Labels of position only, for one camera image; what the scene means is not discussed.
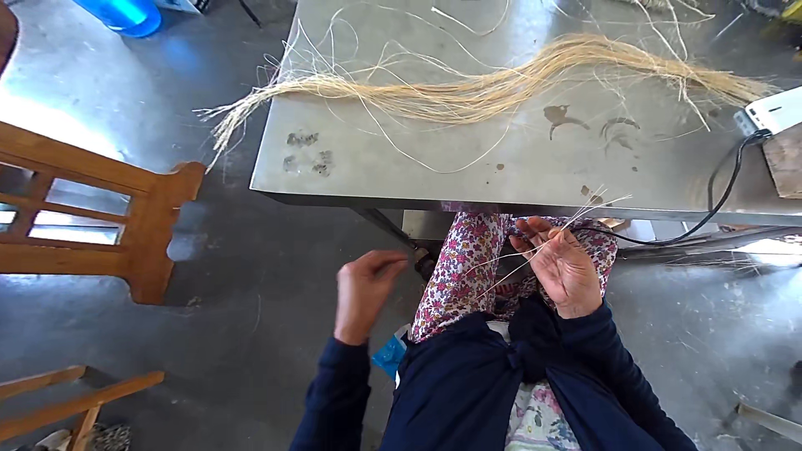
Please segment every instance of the finger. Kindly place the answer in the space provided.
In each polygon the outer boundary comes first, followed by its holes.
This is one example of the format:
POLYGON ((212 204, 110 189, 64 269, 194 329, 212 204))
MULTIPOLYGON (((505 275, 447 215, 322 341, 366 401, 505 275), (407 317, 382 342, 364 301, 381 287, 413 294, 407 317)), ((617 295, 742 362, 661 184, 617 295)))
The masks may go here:
POLYGON ((400 250, 372 250, 354 261, 356 270, 364 270, 376 274, 385 266, 406 261, 407 255, 400 250))
POLYGON ((391 263, 387 269, 384 271, 379 277, 380 282, 387 282, 387 283, 395 283, 395 280, 398 276, 407 269, 407 261, 402 260, 401 262, 391 263))
POLYGON ((541 240, 545 242, 549 239, 548 232, 552 228, 551 222, 539 216, 532 216, 527 219, 526 222, 529 224, 529 227, 537 233, 537 236, 539 236, 541 240))
POLYGON ((568 229, 563 230, 562 237, 563 239, 565 239, 565 242, 567 242, 572 247, 584 250, 582 244, 580 244, 579 240, 577 240, 577 237, 573 236, 573 233, 571 233, 570 230, 568 229))
POLYGON ((519 238, 515 235, 510 235, 509 237, 509 244, 512 245, 512 248, 517 250, 521 254, 525 254, 532 250, 532 243, 523 238, 519 238))
POLYGON ((563 242, 565 242, 569 246, 575 247, 579 250, 585 250, 585 248, 582 247, 582 244, 580 244, 580 242, 577 240, 577 237, 573 236, 570 230, 568 229, 563 230, 558 227, 554 227, 553 229, 549 230, 549 240, 554 239, 558 235, 560 235, 562 237, 563 242))
POLYGON ((587 263, 592 265, 588 254, 568 230, 554 234, 554 237, 546 243, 544 250, 571 265, 584 266, 587 263))
POLYGON ((537 246, 537 244, 533 241, 534 238, 537 237, 537 232, 532 230, 532 227, 529 226, 527 221, 519 219, 515 221, 515 226, 518 227, 518 230, 520 230, 532 244, 537 246))

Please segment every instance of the sisal fiber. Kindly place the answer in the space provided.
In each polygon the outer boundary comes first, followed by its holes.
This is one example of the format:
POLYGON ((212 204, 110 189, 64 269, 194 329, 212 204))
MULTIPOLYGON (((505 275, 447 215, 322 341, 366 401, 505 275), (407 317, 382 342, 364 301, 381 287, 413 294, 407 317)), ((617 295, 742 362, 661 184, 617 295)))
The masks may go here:
POLYGON ((517 107, 521 102, 561 82, 561 76, 579 66, 624 67, 645 77, 707 91, 725 104, 743 106, 776 92, 771 84, 665 59, 628 43, 602 35, 565 35, 527 63, 485 75, 460 74, 454 83, 405 83, 374 86, 348 80, 336 73, 313 73, 255 87, 237 102, 205 111, 207 118, 225 114, 214 128, 215 149, 228 146, 232 133, 251 112, 276 95, 303 94, 328 99, 361 100, 390 115, 437 124, 473 124, 517 107))

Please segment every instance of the right hand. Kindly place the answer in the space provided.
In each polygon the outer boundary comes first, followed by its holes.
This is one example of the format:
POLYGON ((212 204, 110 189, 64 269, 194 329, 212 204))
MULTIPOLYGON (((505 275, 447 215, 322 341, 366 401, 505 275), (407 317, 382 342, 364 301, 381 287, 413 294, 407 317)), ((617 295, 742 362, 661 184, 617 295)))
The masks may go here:
POLYGON ((399 250, 372 250, 337 273, 337 318, 334 337, 358 346, 367 341, 395 280, 407 268, 399 250))
POLYGON ((602 289, 596 267, 576 237, 537 216, 515 225, 527 239, 510 236, 509 241, 529 260, 557 314, 571 319, 595 312, 602 305, 602 289))

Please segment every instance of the navy blue jacket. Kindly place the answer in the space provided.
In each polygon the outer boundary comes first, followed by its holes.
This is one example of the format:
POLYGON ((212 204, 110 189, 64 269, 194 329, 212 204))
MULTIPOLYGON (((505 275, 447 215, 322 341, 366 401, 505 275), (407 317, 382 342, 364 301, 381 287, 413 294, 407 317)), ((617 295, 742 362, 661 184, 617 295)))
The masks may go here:
MULTIPOLYGON (((490 319, 474 313, 409 345, 382 450, 501 451, 518 386, 543 379, 583 451, 696 450, 660 409, 606 303, 561 319, 539 295, 524 299, 510 344, 490 319)), ((329 340, 292 451, 359 450, 370 369, 367 345, 329 340)))

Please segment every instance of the yellow object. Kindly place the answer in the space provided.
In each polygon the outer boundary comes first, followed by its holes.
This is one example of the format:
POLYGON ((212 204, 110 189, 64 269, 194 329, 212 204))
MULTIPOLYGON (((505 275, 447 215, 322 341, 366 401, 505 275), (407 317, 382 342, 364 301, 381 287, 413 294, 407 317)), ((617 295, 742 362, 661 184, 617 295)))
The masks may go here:
POLYGON ((789 22, 802 23, 802 0, 796 0, 785 8, 781 17, 789 22))

